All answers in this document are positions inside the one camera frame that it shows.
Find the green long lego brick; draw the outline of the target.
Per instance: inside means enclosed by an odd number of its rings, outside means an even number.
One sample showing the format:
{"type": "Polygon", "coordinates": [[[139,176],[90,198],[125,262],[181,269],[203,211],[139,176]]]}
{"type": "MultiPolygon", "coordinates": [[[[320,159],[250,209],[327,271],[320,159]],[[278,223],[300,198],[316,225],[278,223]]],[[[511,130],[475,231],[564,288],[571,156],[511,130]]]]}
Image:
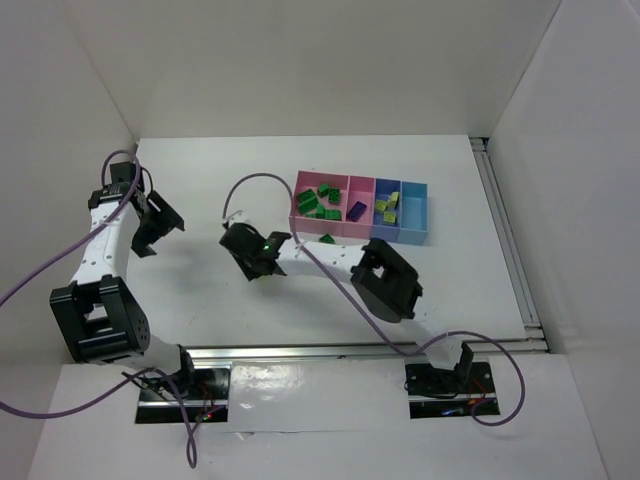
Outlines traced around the green long lego brick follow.
{"type": "Polygon", "coordinates": [[[311,199],[304,203],[298,203],[297,212],[299,215],[305,216],[311,212],[314,212],[318,204],[319,204],[319,201],[317,197],[315,199],[311,199]]]}

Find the green lego brick small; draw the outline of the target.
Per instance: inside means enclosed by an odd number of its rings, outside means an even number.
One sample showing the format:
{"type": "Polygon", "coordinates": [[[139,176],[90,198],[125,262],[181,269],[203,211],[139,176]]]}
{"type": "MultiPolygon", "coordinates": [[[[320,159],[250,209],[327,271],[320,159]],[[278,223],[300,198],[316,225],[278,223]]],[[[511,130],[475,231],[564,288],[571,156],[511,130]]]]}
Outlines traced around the green lego brick small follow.
{"type": "Polygon", "coordinates": [[[338,209],[328,209],[325,211],[325,219],[330,221],[342,221],[342,212],[338,209]]]}

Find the purple lego brick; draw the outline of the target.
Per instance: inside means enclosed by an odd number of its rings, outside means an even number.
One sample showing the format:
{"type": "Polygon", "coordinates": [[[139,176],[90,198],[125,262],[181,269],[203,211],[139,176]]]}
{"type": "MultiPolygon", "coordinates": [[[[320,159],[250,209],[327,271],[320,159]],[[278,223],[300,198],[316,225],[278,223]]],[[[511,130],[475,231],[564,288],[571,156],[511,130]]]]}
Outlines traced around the purple lego brick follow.
{"type": "Polygon", "coordinates": [[[357,223],[367,210],[367,205],[361,201],[356,201],[346,214],[346,219],[357,223]]]}

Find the large pink container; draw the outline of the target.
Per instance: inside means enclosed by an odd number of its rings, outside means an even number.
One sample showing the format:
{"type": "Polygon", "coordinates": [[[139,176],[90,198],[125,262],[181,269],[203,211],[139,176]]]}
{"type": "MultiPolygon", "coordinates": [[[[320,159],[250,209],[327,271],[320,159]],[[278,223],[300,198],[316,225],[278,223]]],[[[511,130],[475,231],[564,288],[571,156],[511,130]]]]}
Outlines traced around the large pink container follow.
{"type": "Polygon", "coordinates": [[[346,226],[347,175],[299,171],[289,223],[298,233],[343,237],[346,226]]]}

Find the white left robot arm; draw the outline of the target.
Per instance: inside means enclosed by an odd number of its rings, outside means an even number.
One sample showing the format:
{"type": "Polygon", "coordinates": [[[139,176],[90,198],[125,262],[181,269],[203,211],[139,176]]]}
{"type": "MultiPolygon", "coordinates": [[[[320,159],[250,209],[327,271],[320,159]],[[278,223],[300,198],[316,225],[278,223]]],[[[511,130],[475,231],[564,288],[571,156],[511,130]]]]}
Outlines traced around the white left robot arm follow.
{"type": "Polygon", "coordinates": [[[129,255],[154,255],[151,245],[174,229],[183,230],[184,220],[156,191],[138,191],[121,206],[123,198],[114,186],[92,194],[92,238],[70,283],[51,292],[49,305],[75,362],[149,368],[152,385],[168,389],[156,372],[161,370],[185,393],[196,383],[191,356],[185,347],[151,333],[126,284],[129,255]]]}

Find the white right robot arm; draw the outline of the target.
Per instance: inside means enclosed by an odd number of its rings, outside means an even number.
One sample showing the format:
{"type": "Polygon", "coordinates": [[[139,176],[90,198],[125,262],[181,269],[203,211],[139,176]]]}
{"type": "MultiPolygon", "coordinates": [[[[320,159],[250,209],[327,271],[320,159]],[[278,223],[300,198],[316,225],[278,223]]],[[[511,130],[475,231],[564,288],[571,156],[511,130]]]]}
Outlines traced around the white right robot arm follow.
{"type": "Polygon", "coordinates": [[[458,381],[468,379],[473,353],[461,340],[432,321],[421,305],[418,272],[386,241],[336,245],[301,241],[290,233],[262,236],[244,222],[228,220],[220,239],[248,280],[264,276],[325,277],[342,291],[351,286],[354,305],[373,320],[402,327],[437,371],[458,381]]]}

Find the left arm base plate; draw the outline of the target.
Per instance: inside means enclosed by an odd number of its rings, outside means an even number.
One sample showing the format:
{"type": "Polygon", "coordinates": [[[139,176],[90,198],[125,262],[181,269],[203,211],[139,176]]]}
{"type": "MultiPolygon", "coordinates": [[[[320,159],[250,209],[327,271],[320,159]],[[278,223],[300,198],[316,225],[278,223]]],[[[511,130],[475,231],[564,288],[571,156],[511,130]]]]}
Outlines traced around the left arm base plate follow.
{"type": "MultiPolygon", "coordinates": [[[[215,366],[194,371],[194,382],[178,386],[187,418],[192,424],[228,421],[231,368],[215,366]]],[[[135,423],[159,425],[182,423],[180,405],[169,385],[160,378],[137,381],[140,388],[135,423]]]]}

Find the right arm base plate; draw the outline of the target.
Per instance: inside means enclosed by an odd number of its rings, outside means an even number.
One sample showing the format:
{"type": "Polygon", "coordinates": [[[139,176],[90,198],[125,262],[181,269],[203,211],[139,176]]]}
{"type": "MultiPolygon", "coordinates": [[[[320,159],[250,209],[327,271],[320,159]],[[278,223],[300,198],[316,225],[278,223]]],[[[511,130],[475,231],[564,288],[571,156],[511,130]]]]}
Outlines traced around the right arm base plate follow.
{"type": "Polygon", "coordinates": [[[500,407],[492,371],[487,361],[475,361],[463,344],[460,362],[444,370],[428,363],[405,365],[404,389],[411,419],[498,415],[500,407]]]}

